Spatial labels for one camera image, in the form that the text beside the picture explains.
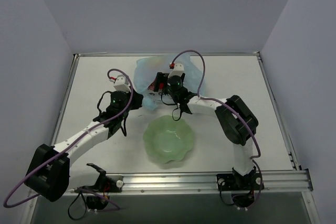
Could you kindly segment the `red fake pomegranate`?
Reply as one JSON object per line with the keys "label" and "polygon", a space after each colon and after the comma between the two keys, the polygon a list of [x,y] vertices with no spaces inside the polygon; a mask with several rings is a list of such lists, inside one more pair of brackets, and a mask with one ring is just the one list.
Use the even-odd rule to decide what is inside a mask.
{"label": "red fake pomegranate", "polygon": [[157,92],[157,90],[156,90],[156,84],[155,84],[154,82],[152,82],[152,83],[149,85],[148,90]]}

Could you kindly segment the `light blue plastic bag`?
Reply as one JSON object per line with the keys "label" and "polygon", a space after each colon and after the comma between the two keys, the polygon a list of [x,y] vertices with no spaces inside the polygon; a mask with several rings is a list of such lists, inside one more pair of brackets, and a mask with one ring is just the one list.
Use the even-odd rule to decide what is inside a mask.
{"label": "light blue plastic bag", "polygon": [[[154,82],[158,72],[170,74],[171,69],[169,68],[169,64],[172,62],[174,57],[174,54],[170,54],[141,58],[136,61],[133,87],[136,89],[137,93],[144,96],[143,106],[145,108],[153,111],[160,104],[173,103],[173,100],[169,95],[164,95],[161,98],[158,91],[154,92],[148,90],[148,87],[152,82]],[[184,66],[185,78],[183,86],[186,87],[188,91],[196,93],[203,73],[196,65],[193,64],[191,54],[184,53],[179,56],[175,62],[182,63]]]}

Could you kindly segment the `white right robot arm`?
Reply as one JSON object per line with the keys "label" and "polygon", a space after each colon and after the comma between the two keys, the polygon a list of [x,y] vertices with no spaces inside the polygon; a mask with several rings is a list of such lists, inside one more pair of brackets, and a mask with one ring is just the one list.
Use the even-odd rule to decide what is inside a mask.
{"label": "white right robot arm", "polygon": [[170,95],[181,113],[201,114],[217,118],[225,136],[234,148],[233,182],[244,189],[252,182],[250,172],[254,170],[253,159],[261,156],[260,148],[253,155],[253,140],[259,124],[257,118],[241,97],[233,95],[228,99],[199,97],[183,86],[185,74],[169,76],[158,72],[153,82],[154,91]]}

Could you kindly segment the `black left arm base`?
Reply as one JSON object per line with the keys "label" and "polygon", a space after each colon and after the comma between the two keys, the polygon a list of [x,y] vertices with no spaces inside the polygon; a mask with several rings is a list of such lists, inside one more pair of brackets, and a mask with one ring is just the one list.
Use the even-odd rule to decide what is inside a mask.
{"label": "black left arm base", "polygon": [[87,163],[87,166],[92,167],[98,172],[99,176],[93,185],[81,186],[75,189],[75,192],[79,193],[84,200],[86,209],[94,213],[121,210],[122,208],[107,195],[107,193],[122,192],[122,185],[120,187],[117,185],[119,182],[123,183],[121,177],[107,177],[107,172],[93,163]]}

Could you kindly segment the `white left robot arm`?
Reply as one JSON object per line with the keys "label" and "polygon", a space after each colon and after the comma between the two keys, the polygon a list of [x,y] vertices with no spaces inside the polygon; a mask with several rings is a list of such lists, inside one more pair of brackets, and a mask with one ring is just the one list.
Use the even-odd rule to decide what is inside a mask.
{"label": "white left robot arm", "polygon": [[71,175],[70,168],[83,154],[108,140],[117,131],[126,134],[125,121],[131,110],[142,106],[143,95],[133,91],[113,91],[110,104],[74,136],[53,146],[42,144],[33,155],[24,184],[51,202],[66,191],[88,186],[94,192],[105,188],[106,172],[90,164],[99,174]]}

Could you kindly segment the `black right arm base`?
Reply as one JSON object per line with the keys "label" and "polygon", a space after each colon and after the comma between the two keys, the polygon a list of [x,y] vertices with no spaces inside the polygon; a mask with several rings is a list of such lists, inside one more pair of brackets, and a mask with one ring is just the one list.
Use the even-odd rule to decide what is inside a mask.
{"label": "black right arm base", "polygon": [[261,173],[242,176],[236,172],[216,175],[217,189],[225,206],[247,211],[260,198],[265,189]]}

